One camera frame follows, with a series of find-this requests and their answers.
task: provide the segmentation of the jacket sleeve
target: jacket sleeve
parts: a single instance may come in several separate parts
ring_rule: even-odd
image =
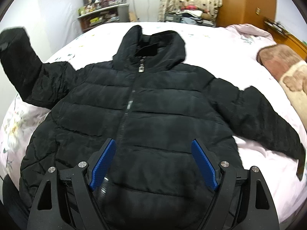
[[[0,34],[0,60],[22,100],[48,109],[85,79],[90,69],[75,71],[68,62],[43,64],[23,28],[4,30]]]
[[[251,86],[241,91],[225,80],[214,78],[206,91],[211,104],[234,134],[305,164],[305,149],[297,132],[256,88]]]

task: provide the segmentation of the wooden wardrobe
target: wooden wardrobe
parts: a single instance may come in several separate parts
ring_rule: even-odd
[[[217,26],[249,23],[264,28],[263,18],[274,20],[275,13],[276,0],[223,0],[217,16]]]

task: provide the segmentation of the brown plush blanket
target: brown plush blanket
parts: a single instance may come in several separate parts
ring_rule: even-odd
[[[259,50],[257,61],[279,82],[307,129],[307,64],[283,44]]]

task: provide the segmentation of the dark pants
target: dark pants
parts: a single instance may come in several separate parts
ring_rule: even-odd
[[[3,180],[2,194],[5,210],[21,230],[26,230],[29,218],[29,211],[22,202],[19,196],[19,191],[13,184],[9,175],[6,175]],[[5,214],[5,212],[1,210],[0,218],[2,218],[3,214]]]

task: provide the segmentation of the white bedding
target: white bedding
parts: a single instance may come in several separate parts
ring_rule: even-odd
[[[73,40],[48,62],[69,61],[75,69],[79,69],[90,63],[111,60],[122,37],[135,24],[143,27],[144,34],[177,31],[186,42],[185,63],[203,67],[242,90],[255,86],[269,100],[274,110],[293,126],[304,147],[307,147],[306,131],[283,89],[255,59],[260,48],[275,42],[267,32],[251,25],[225,29],[178,23],[105,24]],[[30,137],[48,112],[48,109],[22,102],[17,96],[4,118],[0,130],[0,163],[17,187],[20,163]],[[306,169],[300,182],[296,176],[296,160],[269,151],[257,142],[236,136],[234,138],[244,168],[256,165],[263,173],[274,199],[279,222],[289,221],[307,197]]]

